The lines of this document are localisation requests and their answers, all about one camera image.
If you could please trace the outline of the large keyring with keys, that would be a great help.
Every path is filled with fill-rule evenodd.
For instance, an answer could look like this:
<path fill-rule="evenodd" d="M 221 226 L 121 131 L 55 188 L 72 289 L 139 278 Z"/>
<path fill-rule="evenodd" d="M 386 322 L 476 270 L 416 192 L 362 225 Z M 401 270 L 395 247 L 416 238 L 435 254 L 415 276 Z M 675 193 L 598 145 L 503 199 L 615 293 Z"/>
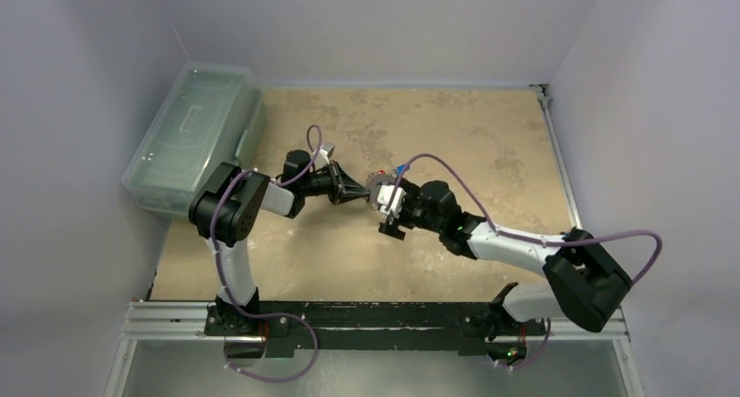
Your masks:
<path fill-rule="evenodd" d="M 368 191 L 368 201 L 375 202 L 382 185 L 393 185 L 396 175 L 386 173 L 385 171 L 376 171 L 368 175 L 366 189 Z"/>

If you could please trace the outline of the translucent green plastic storage box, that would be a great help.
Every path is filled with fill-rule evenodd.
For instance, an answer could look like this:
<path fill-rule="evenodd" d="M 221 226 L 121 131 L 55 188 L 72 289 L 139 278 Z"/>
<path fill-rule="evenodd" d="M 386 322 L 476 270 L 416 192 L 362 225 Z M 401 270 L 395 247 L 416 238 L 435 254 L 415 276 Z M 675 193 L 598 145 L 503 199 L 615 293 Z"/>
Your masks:
<path fill-rule="evenodd" d="M 140 209 L 184 219 L 219 164 L 252 164 L 266 121 L 264 93 L 249 68 L 189 62 L 121 182 Z"/>

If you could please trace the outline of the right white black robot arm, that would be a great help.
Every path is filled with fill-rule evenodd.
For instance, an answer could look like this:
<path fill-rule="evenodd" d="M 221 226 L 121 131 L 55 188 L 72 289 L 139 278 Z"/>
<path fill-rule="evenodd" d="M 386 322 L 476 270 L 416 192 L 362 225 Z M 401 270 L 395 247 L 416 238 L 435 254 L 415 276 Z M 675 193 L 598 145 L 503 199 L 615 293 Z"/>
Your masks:
<path fill-rule="evenodd" d="M 462 209 L 445 181 L 395 186 L 387 175 L 368 184 L 369 201 L 386 217 L 379 231 L 404 239 L 404 229 L 425 229 L 450 253 L 496 261 L 544 278 L 517 284 L 493 302 L 490 322 L 510 333 L 537 318 L 568 318 L 588 332 L 600 332 L 633 287 L 633 280 L 593 236 L 573 228 L 548 236 L 502 227 Z"/>

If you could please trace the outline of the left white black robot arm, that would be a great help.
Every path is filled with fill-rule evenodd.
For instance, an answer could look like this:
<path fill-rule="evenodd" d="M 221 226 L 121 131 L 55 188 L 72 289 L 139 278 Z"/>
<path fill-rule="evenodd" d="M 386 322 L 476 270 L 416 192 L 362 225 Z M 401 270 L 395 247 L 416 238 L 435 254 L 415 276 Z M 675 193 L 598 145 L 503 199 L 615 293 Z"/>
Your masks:
<path fill-rule="evenodd" d="M 260 298 L 247 246 L 259 212 L 294 218 L 308 197 L 324 196 L 333 205 L 368 198 L 368 189 L 331 154 L 330 147 L 314 153 L 291 150 L 276 178 L 224 162 L 195 196 L 188 220 L 214 254 L 219 282 L 208 308 L 206 335 L 256 335 L 266 325 L 259 316 Z"/>

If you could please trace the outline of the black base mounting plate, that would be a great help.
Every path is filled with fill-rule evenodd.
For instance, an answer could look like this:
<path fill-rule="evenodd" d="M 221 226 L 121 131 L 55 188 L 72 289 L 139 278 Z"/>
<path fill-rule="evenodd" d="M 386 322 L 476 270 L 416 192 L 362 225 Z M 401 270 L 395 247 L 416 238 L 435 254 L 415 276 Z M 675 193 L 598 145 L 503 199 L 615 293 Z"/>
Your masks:
<path fill-rule="evenodd" d="M 545 322 L 517 322 L 487 302 L 260 301 L 249 317 L 217 299 L 207 307 L 208 337 L 266 340 L 269 358 L 297 350 L 455 352 L 506 358 L 520 338 L 545 335 Z"/>

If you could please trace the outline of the aluminium frame rail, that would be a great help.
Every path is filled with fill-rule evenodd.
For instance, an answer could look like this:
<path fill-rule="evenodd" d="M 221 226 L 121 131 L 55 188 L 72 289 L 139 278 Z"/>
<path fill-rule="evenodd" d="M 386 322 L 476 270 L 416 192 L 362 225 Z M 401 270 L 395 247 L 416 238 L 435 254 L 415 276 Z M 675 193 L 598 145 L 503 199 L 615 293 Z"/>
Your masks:
<path fill-rule="evenodd" d="M 580 225 L 571 183 L 552 126 L 544 86 L 528 88 L 279 88 L 266 94 L 268 128 L 261 155 L 278 148 L 277 128 L 289 118 L 317 120 L 334 138 L 338 124 L 425 125 L 430 135 L 405 147 L 370 140 L 377 161 L 419 151 L 445 158 L 497 219 L 529 229 Z M 203 329 L 204 293 L 214 278 L 176 288 L 205 267 L 206 251 L 182 224 L 169 234 L 154 299 L 130 305 L 106 394 L 109 396 L 642 396 L 627 323 L 621 312 L 600 333 L 562 318 L 548 340 L 529 338 L 534 362 L 509 372 L 485 356 L 454 352 L 298 350 L 291 359 L 254 359 L 251 367 L 303 377 L 281 384 L 249 379 L 224 365 L 224 338 Z"/>

